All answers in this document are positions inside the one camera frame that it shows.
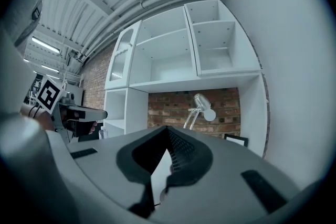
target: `white shelving unit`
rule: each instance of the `white shelving unit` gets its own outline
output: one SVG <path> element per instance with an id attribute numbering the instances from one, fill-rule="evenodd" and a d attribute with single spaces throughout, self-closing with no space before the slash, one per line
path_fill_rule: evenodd
<path id="1" fill-rule="evenodd" d="M 146 129 L 148 93 L 233 87 L 239 88 L 241 135 L 262 156 L 267 100 L 253 47 L 219 0 L 186 4 L 120 34 L 106 80 L 104 124 L 110 137 Z"/>

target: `cable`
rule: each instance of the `cable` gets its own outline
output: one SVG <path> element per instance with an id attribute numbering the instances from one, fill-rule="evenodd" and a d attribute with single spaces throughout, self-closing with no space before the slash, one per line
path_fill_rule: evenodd
<path id="1" fill-rule="evenodd" d="M 32 111 L 35 107 L 37 107 L 37 106 L 38 106 L 38 104 L 36 104 L 35 106 L 33 106 L 33 107 L 29 110 L 28 117 L 30 117 L 30 113 L 31 113 L 31 111 Z"/>
<path id="2" fill-rule="evenodd" d="M 35 118 L 35 116 L 36 116 L 37 112 L 39 111 L 39 109 L 40 109 L 41 107 L 42 107 L 42 106 L 39 106 L 39 107 L 37 108 L 37 110 L 36 110 L 36 112 L 35 112 L 35 114 L 34 114 L 33 118 Z"/>

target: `ceiling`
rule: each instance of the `ceiling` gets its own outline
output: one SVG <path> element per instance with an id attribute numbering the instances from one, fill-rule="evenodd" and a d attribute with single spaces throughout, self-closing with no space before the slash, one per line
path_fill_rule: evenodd
<path id="1" fill-rule="evenodd" d="M 41 65 L 66 73 L 79 82 L 83 64 L 115 42 L 119 32 L 140 19 L 198 0 L 44 0 L 33 37 L 57 48 L 60 54 L 29 39 L 25 59 L 41 74 L 55 75 Z"/>

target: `brick wall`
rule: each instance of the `brick wall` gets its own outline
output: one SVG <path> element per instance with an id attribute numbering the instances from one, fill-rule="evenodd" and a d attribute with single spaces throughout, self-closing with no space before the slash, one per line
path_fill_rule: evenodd
<path id="1" fill-rule="evenodd" d="M 104 109 L 105 79 L 114 45 L 95 56 L 82 70 L 82 87 L 85 90 L 83 105 L 93 109 Z"/>
<path id="2" fill-rule="evenodd" d="M 114 45 L 95 56 L 82 70 L 84 106 L 94 109 L 104 108 L 105 79 L 109 68 Z M 218 89 L 189 92 L 151 93 L 149 96 L 148 126 L 170 125 L 183 127 L 188 117 L 188 109 L 194 108 L 193 96 L 205 95 L 216 111 L 216 119 L 207 122 L 202 115 L 194 125 L 195 131 L 216 137 L 224 133 L 240 136 L 240 104 L 238 89 Z"/>
<path id="3" fill-rule="evenodd" d="M 210 100 L 216 112 L 216 119 L 208 122 L 199 115 L 193 130 L 220 138 L 224 138 L 224 133 L 240 136 L 240 104 L 236 88 L 151 93 L 148 104 L 148 126 L 183 127 L 189 115 L 188 109 L 195 107 L 193 96 L 197 93 L 205 95 Z"/>

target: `white wall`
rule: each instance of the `white wall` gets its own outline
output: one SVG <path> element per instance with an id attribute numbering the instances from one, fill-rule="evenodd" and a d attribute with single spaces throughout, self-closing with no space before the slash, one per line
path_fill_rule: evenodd
<path id="1" fill-rule="evenodd" d="M 268 82 L 266 159 L 300 188 L 321 178 L 335 146 L 336 37 L 324 0 L 222 0 L 238 18 Z"/>

